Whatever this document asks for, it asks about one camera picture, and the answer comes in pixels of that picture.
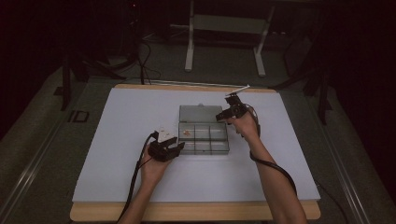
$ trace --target dark background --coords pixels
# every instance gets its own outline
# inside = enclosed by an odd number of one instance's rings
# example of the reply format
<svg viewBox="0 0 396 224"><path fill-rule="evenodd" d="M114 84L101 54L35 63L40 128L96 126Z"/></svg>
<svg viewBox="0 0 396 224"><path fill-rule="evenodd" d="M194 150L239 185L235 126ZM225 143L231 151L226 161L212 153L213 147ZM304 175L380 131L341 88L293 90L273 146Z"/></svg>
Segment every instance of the dark background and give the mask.
<svg viewBox="0 0 396 224"><path fill-rule="evenodd" d="M242 6L238 6L240 1L226 1L229 7L224 7L224 1L214 2L203 0L196 9L262 17L255 7L262 1L249 1ZM188 24L189 1L145 1L139 11L126 9L128 4L131 2L118 0L105 4L94 0L0 3L0 137L48 75L61 66L70 46L105 62L107 54L125 55L134 50L127 42L133 34L124 29L135 16L141 15L139 18L164 36L169 32L167 24ZM395 9L392 1L348 2L331 11L330 22L323 27L318 42L324 55L332 55L331 85L394 202ZM298 16L296 11L295 6L278 10L271 30L289 34L291 21ZM122 45L120 36L126 41Z"/></svg>

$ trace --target gray floor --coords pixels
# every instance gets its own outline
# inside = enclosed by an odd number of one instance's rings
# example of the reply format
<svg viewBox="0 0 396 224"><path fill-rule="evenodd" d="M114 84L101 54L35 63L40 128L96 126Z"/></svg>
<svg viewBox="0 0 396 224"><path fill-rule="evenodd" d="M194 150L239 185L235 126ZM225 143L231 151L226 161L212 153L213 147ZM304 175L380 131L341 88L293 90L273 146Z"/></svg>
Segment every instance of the gray floor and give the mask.
<svg viewBox="0 0 396 224"><path fill-rule="evenodd" d="M287 42L284 36L272 35L266 42L262 56L267 77L257 76L251 48L208 46L204 41L196 44L193 70L186 73L184 37L179 36L175 41L171 39L169 43L148 42L151 53L147 67L161 72L159 76L148 70L153 83L154 79L159 79L221 85L249 84L265 88L288 78L282 59L284 43ZM148 55L148 50L142 47L141 57ZM130 78L126 82L136 83L139 68L134 66L120 74ZM92 72L87 84L73 82L73 102L68 110L61 112L62 99L52 95L61 85L61 70L54 73L0 143L2 204L36 152L46 149L39 171L29 182L30 188L15 204L7 223L69 222L71 199L79 172L108 93L119 82L95 75L98 74ZM328 125L323 126L316 116L318 97L305 97L303 85L304 82L296 83L280 93L312 175L320 185L321 200L318 204L321 218L310 223L346 223L342 211L349 223L396 223L396 208L339 105L336 92L329 91L332 110L327 111ZM71 110L89 111L88 122L67 122ZM49 138L49 133L56 134Z"/></svg>

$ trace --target hand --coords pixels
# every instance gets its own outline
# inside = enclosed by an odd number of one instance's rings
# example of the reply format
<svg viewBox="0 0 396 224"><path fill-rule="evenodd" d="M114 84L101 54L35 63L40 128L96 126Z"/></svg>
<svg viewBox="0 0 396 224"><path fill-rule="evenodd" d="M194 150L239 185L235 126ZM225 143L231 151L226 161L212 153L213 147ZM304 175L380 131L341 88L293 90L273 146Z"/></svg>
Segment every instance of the hand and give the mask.
<svg viewBox="0 0 396 224"><path fill-rule="evenodd" d="M250 107L249 111L244 114L239 119L229 118L226 119L227 123L233 124L235 126L236 132L241 133L247 140L251 137L259 137L257 133L257 124L255 119L253 118L253 108Z"/></svg>
<svg viewBox="0 0 396 224"><path fill-rule="evenodd" d="M163 178L166 167L172 161L155 161L149 155L149 146L146 146L141 162L142 186L155 187Z"/></svg>

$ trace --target white metal leg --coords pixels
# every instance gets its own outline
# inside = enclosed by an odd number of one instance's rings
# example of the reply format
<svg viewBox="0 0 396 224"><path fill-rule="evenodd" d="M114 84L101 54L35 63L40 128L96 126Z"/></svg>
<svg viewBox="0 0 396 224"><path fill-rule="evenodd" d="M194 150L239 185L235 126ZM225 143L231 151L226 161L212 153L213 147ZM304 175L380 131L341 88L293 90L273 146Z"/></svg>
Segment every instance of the white metal leg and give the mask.
<svg viewBox="0 0 396 224"><path fill-rule="evenodd" d="M184 70L190 72L192 70L192 60L194 56L194 1L190 0L190 26L189 26L189 46L187 47L186 65Z"/></svg>
<svg viewBox="0 0 396 224"><path fill-rule="evenodd" d="M268 14L267 22L262 27L262 39L257 47L253 49L254 59L256 60L257 72L259 77L265 77L264 64L262 63L262 46L264 45L265 38L268 35L268 29L270 28L271 20L274 16L275 7L271 7L270 13Z"/></svg>

